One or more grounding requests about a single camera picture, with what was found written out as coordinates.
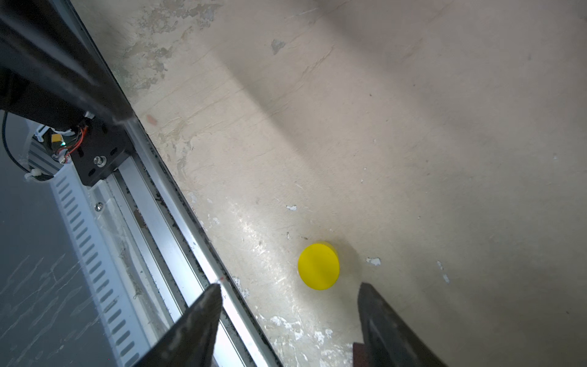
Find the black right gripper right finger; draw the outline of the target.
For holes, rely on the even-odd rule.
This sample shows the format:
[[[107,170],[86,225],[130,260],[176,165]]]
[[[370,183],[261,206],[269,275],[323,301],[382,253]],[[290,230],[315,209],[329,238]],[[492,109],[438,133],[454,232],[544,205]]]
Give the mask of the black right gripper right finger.
[[[445,366],[375,287],[363,282],[358,311],[369,366]]]

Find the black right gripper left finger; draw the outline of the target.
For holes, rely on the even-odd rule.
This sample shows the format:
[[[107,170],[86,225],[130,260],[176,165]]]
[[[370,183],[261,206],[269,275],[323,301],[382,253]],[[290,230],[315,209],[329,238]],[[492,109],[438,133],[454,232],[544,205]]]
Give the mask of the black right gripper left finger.
[[[223,309],[219,284],[211,284],[137,366],[211,366]]]

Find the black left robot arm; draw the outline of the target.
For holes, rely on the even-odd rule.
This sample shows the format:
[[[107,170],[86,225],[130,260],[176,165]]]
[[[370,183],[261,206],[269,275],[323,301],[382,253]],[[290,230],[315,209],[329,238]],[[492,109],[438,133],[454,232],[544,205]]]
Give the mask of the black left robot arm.
[[[70,1],[1,3],[1,107],[15,113],[12,75],[111,125],[135,117]]]

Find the dark brown square block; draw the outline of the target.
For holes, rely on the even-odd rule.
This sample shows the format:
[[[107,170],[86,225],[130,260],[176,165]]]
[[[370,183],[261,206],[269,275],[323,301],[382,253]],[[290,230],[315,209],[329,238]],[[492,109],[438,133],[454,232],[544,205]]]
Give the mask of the dark brown square block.
[[[369,367],[365,344],[353,343],[353,367]]]

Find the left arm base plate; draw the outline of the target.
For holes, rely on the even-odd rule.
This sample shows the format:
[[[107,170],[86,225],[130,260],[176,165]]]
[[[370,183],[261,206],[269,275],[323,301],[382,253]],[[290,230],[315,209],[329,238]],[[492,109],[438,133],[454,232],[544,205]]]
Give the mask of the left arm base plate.
[[[134,152],[127,131],[101,119],[84,119],[79,127],[83,137],[70,152],[76,172],[84,186],[105,180]]]

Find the yellow cylinder block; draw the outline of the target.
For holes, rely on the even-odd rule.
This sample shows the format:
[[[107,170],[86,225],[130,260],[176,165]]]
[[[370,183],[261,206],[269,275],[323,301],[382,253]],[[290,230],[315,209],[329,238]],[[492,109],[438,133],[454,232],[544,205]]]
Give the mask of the yellow cylinder block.
[[[330,243],[313,243],[301,252],[297,270],[307,287],[316,291],[325,291],[333,287],[339,279],[338,253]]]

